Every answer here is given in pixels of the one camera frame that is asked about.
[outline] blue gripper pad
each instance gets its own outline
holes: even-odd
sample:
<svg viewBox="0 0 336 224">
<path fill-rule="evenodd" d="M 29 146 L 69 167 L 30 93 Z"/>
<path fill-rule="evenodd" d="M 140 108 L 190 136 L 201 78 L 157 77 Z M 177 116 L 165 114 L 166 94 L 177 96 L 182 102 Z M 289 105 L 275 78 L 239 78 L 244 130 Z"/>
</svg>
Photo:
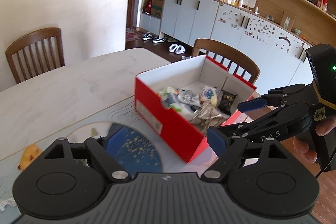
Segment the blue gripper pad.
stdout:
<svg viewBox="0 0 336 224">
<path fill-rule="evenodd" d="M 162 163 L 156 148 L 137 130 L 112 123 L 104 139 L 104 149 L 133 177 L 138 172 L 162 172 Z"/>
<path fill-rule="evenodd" d="M 225 141 L 212 128 L 207 130 L 207 142 L 218 157 L 221 157 L 226 152 Z"/>
<path fill-rule="evenodd" d="M 253 100 L 249 100 L 246 102 L 241 102 L 238 104 L 238 110 L 242 113 L 248 112 L 248 111 L 252 111 L 252 110 L 256 110 L 256 109 L 260 109 L 263 108 L 265 106 L 267 106 L 267 100 L 264 98 L 256 98 Z"/>
</svg>

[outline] cardboard box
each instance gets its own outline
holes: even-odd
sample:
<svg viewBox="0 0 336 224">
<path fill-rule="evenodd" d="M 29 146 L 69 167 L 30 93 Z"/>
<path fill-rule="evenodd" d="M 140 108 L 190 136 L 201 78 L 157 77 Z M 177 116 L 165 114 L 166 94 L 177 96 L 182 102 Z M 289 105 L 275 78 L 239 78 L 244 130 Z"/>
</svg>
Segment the cardboard box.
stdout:
<svg viewBox="0 0 336 224">
<path fill-rule="evenodd" d="M 161 17 L 164 1 L 165 0 L 152 0 L 152 9 L 151 9 L 152 15 Z"/>
<path fill-rule="evenodd" d="M 138 113 L 186 163 L 208 147 L 206 136 L 174 109 L 165 109 L 157 92 L 171 86 L 201 93 L 205 85 L 237 94 L 231 107 L 233 115 L 224 124 L 231 124 L 238 118 L 241 113 L 237 105 L 248 100 L 256 89 L 240 76 L 229 74 L 224 66 L 206 55 L 140 73 L 135 79 Z"/>
</svg>

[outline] chair backrest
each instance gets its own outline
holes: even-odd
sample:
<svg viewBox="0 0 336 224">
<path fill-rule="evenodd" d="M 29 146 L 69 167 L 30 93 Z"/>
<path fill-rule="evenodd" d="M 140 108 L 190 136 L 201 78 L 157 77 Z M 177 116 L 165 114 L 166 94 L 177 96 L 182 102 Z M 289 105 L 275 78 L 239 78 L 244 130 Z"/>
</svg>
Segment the chair backrest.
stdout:
<svg viewBox="0 0 336 224">
<path fill-rule="evenodd" d="M 7 48 L 6 57 L 16 83 L 63 67 L 61 29 L 45 28 L 19 38 Z"/>
<path fill-rule="evenodd" d="M 220 62 L 222 65 L 224 65 L 224 62 L 228 63 L 228 65 L 224 65 L 228 70 L 230 70 L 232 64 L 235 63 L 236 68 L 233 73 L 239 75 L 240 72 L 238 71 L 242 71 L 240 76 L 245 78 L 245 73 L 248 72 L 251 75 L 248 82 L 252 84 L 254 84 L 260 74 L 258 66 L 248 56 L 224 43 L 212 39 L 199 38 L 195 41 L 192 57 L 198 56 L 200 50 L 204 50 L 203 52 L 205 54 Z"/>
</svg>

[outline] finger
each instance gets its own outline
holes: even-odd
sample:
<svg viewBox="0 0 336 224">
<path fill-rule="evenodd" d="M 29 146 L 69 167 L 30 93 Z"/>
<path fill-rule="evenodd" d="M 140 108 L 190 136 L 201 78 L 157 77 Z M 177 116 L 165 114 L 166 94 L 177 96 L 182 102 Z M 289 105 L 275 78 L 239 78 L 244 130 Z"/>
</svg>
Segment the finger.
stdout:
<svg viewBox="0 0 336 224">
<path fill-rule="evenodd" d="M 314 150 L 309 150 L 308 153 L 301 153 L 305 160 L 314 163 L 317 160 L 317 153 Z"/>
<path fill-rule="evenodd" d="M 300 141 L 298 138 L 293 139 L 294 149 L 301 153 L 307 153 L 309 150 L 308 144 L 306 142 Z"/>
<path fill-rule="evenodd" d="M 316 133 L 319 136 L 324 136 L 327 135 L 335 127 L 336 127 L 336 117 L 333 117 L 318 123 L 316 126 Z"/>
</svg>

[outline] white slipper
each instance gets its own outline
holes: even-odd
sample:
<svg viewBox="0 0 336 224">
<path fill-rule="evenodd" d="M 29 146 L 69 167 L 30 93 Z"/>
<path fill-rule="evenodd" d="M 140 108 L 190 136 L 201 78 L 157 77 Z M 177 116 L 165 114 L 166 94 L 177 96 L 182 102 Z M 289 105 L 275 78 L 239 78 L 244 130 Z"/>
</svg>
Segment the white slipper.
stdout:
<svg viewBox="0 0 336 224">
<path fill-rule="evenodd" d="M 170 52 L 175 52 L 175 50 L 176 50 L 177 47 L 178 47 L 177 44 L 172 44 L 172 45 L 170 45 L 170 47 L 169 47 L 169 51 L 170 51 Z"/>
<path fill-rule="evenodd" d="M 182 53 L 185 53 L 185 47 L 179 45 L 179 46 L 176 48 L 175 53 L 176 53 L 176 54 L 182 54 Z"/>
</svg>

